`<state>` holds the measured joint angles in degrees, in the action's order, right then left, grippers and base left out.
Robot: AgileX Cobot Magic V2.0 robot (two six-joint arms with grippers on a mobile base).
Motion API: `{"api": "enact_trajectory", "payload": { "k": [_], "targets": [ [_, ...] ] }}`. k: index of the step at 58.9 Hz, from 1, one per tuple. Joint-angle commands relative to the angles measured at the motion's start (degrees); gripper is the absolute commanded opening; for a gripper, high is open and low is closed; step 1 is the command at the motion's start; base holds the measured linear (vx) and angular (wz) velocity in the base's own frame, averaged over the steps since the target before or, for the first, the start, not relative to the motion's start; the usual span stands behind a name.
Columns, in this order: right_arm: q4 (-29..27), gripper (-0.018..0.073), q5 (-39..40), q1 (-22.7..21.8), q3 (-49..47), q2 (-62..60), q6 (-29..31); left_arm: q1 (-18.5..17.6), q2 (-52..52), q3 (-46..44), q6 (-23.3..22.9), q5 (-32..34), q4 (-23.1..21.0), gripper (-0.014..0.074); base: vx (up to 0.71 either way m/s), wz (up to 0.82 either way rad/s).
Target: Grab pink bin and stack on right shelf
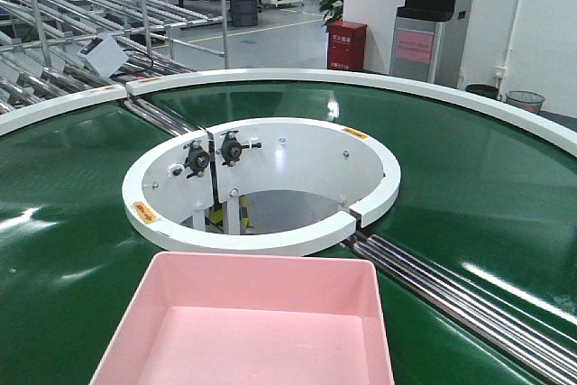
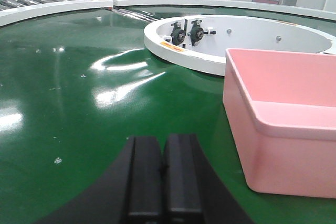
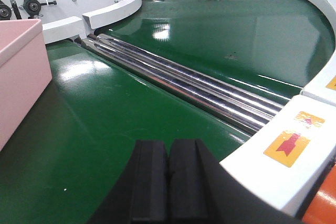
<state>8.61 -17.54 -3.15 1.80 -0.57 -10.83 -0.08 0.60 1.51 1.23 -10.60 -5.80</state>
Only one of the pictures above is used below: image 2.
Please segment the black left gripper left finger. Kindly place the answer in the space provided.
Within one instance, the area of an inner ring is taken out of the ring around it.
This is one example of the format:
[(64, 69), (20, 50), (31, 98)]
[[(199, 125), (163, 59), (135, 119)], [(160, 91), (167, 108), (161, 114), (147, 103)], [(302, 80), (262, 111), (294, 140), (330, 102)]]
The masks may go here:
[(130, 136), (86, 190), (37, 223), (160, 223), (161, 150), (153, 136)]

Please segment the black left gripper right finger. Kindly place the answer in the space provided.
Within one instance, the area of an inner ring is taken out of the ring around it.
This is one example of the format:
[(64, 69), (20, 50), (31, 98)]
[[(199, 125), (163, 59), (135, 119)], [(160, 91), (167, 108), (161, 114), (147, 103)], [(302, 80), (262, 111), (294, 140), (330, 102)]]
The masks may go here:
[(252, 223), (214, 171), (195, 134), (171, 134), (164, 147), (169, 223)]

